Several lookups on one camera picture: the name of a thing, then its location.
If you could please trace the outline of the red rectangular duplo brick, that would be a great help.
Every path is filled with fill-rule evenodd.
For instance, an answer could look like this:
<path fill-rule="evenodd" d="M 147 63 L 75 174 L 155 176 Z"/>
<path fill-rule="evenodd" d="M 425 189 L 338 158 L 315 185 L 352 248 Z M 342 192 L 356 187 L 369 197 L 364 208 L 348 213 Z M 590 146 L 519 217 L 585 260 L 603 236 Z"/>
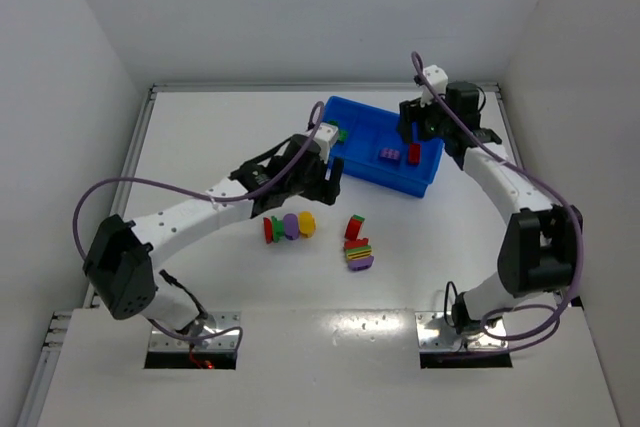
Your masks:
<path fill-rule="evenodd" d="M 419 143 L 411 143 L 408 147 L 407 163 L 417 166 L 421 162 L 421 145 Z"/>

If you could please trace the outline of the green small duplo brick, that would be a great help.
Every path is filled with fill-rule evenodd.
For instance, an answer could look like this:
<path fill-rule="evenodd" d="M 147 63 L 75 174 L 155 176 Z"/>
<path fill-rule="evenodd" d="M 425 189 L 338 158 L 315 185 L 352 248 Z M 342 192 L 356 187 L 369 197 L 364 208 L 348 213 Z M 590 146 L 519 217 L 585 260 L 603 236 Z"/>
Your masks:
<path fill-rule="evenodd" d="M 343 144 L 346 142 L 347 138 L 348 138 L 348 131 L 340 129 L 338 132 L 337 142 Z"/>

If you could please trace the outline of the red rounded duplo brick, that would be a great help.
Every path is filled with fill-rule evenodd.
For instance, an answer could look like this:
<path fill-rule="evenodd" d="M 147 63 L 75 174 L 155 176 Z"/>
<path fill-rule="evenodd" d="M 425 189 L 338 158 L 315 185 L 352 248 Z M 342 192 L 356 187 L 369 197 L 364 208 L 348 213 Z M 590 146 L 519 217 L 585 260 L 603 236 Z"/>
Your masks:
<path fill-rule="evenodd" d="M 357 240 L 363 223 L 363 217 L 352 215 L 347 223 L 344 238 L 349 241 Z"/>

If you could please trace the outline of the red stud duplo brick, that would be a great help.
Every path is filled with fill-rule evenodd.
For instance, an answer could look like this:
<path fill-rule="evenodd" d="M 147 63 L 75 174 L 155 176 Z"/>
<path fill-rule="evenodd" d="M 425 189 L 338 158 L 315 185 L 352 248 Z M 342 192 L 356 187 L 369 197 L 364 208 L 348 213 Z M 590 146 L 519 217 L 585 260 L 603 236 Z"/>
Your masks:
<path fill-rule="evenodd" d="M 344 242 L 344 250 L 353 250 L 356 248 L 361 248 L 369 245 L 368 238 L 355 239 L 355 240 L 347 240 Z"/>

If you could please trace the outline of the purple rounded duplo brick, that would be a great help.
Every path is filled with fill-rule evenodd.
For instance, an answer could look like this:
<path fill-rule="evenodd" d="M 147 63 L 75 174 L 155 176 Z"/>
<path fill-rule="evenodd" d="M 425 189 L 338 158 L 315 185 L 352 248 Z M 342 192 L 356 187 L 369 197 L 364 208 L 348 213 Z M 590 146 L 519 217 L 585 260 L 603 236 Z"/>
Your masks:
<path fill-rule="evenodd" d="M 347 262 L 347 267 L 350 271 L 358 272 L 369 269 L 374 263 L 373 256 L 367 256 L 357 259 L 350 259 Z"/>

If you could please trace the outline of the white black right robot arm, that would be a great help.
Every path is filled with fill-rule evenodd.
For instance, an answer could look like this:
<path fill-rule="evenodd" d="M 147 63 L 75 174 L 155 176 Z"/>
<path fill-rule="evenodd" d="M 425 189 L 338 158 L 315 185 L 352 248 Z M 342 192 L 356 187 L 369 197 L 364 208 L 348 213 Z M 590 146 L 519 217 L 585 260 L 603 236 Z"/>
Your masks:
<path fill-rule="evenodd" d="M 501 138 L 481 125 L 480 90 L 468 82 L 425 89 L 399 105 L 397 131 L 405 143 L 440 139 L 462 172 L 484 191 L 506 224 L 497 271 L 457 294 L 451 320 L 457 332 L 478 332 L 525 300 L 564 290 L 575 296 L 584 261 L 582 215 L 509 161 Z"/>

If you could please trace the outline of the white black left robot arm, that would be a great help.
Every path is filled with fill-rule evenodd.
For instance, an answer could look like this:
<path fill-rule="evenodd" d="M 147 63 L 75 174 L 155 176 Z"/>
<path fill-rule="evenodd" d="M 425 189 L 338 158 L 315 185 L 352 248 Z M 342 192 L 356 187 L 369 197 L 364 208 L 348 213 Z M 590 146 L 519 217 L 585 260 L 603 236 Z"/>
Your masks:
<path fill-rule="evenodd" d="M 281 207 L 296 196 L 325 205 L 340 193 L 342 163 L 330 164 L 337 128 L 295 134 L 244 162 L 204 193 L 147 216 L 103 220 L 83 271 L 116 320 L 141 315 L 175 334 L 193 333 L 205 309 L 164 264 L 191 244 L 229 225 Z"/>

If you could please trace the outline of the blue plastic divided bin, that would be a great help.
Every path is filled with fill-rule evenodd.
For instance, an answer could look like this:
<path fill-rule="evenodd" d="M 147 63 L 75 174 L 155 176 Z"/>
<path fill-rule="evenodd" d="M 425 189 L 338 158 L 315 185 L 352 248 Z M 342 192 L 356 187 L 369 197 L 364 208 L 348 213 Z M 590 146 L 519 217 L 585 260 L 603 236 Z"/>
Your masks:
<path fill-rule="evenodd" d="M 407 163 L 409 144 L 396 131 L 399 115 L 343 97 L 329 98 L 323 121 L 337 121 L 339 130 L 347 130 L 345 143 L 336 143 L 330 158 L 344 160 L 343 172 L 352 177 L 383 186 L 413 197 L 422 198 L 433 183 L 443 152 L 439 139 L 416 142 L 421 145 L 421 162 Z M 379 150 L 388 147 L 401 151 L 398 165 L 377 160 Z"/>

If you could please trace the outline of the yellow rounded duplo brick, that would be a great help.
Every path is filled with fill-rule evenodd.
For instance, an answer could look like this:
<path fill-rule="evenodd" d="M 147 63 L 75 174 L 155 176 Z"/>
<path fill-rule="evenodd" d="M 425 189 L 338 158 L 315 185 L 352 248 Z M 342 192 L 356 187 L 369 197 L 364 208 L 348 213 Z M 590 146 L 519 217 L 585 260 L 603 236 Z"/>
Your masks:
<path fill-rule="evenodd" d="M 299 233 L 303 238 L 311 238 L 316 232 L 316 220 L 309 211 L 298 214 Z"/>

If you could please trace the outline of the purple rounded brick left cluster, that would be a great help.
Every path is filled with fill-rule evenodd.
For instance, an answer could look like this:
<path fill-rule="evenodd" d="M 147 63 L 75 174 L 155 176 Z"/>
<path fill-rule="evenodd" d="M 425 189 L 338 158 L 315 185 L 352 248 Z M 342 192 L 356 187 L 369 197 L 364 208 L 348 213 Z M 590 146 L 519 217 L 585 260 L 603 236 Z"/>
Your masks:
<path fill-rule="evenodd" d="M 296 214 L 288 213 L 283 219 L 284 235 L 288 240 L 297 240 L 300 236 L 299 219 Z"/>

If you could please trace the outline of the green brick left cluster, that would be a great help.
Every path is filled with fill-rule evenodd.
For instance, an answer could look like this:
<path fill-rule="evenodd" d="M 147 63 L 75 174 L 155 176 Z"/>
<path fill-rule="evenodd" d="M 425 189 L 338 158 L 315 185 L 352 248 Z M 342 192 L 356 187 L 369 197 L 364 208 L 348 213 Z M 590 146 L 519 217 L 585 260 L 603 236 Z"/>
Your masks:
<path fill-rule="evenodd" d="M 285 237 L 283 223 L 282 223 L 282 220 L 278 219 L 275 216 L 271 216 L 270 219 L 272 220 L 273 230 L 274 230 L 274 241 L 272 243 L 277 243 L 283 237 Z"/>

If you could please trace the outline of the red half-round brick left cluster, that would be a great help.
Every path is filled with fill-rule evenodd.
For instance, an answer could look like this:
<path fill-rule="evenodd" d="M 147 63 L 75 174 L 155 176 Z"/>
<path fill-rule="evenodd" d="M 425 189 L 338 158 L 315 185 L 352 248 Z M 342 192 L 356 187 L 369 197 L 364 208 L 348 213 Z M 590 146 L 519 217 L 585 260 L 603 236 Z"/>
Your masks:
<path fill-rule="evenodd" d="M 272 220 L 269 217 L 263 218 L 263 229 L 265 242 L 271 244 L 274 241 L 274 230 Z"/>

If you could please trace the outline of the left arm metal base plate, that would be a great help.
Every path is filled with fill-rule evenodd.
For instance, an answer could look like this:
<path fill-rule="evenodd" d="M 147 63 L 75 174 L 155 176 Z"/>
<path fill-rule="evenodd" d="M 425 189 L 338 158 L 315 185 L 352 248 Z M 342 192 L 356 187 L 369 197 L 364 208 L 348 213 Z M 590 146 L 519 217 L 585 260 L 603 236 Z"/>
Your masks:
<path fill-rule="evenodd" d="M 162 354 L 186 354 L 193 346 L 195 353 L 235 354 L 242 342 L 240 311 L 211 312 L 198 319 L 185 333 L 166 335 L 164 326 L 152 327 L 148 351 Z"/>

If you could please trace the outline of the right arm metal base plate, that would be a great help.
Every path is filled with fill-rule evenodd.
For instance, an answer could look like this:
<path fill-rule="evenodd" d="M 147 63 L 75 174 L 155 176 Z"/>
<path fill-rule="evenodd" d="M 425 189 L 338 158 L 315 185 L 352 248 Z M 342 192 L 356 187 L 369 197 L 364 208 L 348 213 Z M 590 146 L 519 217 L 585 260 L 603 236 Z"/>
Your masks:
<path fill-rule="evenodd" d="M 458 334 L 452 321 L 447 321 L 441 311 L 418 311 L 415 313 L 418 347 L 426 354 L 467 354 L 475 352 L 505 351 L 508 348 L 506 340 L 499 340 L 497 336 L 506 335 L 504 322 L 497 322 L 485 332 Z"/>

